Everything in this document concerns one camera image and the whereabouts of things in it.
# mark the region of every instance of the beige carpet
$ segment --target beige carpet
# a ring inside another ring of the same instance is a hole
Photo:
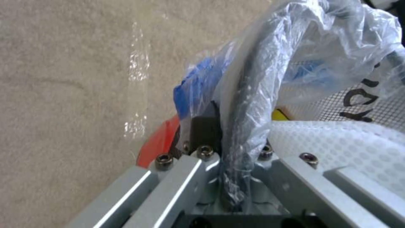
[[[0,227],[61,227],[175,114],[195,54],[266,0],[2,0]]]

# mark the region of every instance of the white plastic bag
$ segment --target white plastic bag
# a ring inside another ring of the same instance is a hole
[[[189,136],[191,118],[215,101],[223,132],[223,197],[234,210],[247,211],[250,172],[271,132],[275,106],[316,102],[355,86],[393,53],[403,55],[401,28],[384,11],[357,0],[281,2],[175,88],[179,143]],[[395,91],[403,88],[398,70],[395,80],[387,80]],[[388,90],[380,93],[389,97]]]

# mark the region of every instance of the red plastic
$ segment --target red plastic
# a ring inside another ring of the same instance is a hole
[[[158,155],[168,153],[179,124],[177,115],[162,123],[159,129],[142,146],[136,165],[147,168]]]

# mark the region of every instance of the plastic bag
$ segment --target plastic bag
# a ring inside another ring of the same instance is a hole
[[[272,6],[174,89],[179,144],[189,136],[191,118],[215,101],[223,131],[222,196],[232,211],[247,212],[250,172],[275,106],[315,102],[360,83],[385,56],[402,52],[400,34],[395,17],[360,1]]]

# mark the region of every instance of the hex socket screw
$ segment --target hex socket screw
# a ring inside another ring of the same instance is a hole
[[[259,154],[259,160],[262,161],[267,161],[271,159],[271,156],[273,155],[273,148],[269,144],[263,147],[262,151]]]
[[[155,159],[156,169],[161,171],[169,170],[173,165],[173,157],[170,154],[158,155]]]
[[[300,154],[300,158],[314,169],[316,169],[319,164],[318,158],[311,153],[302,153]]]
[[[197,148],[197,157],[203,161],[209,160],[214,154],[212,147],[207,145],[202,145]]]

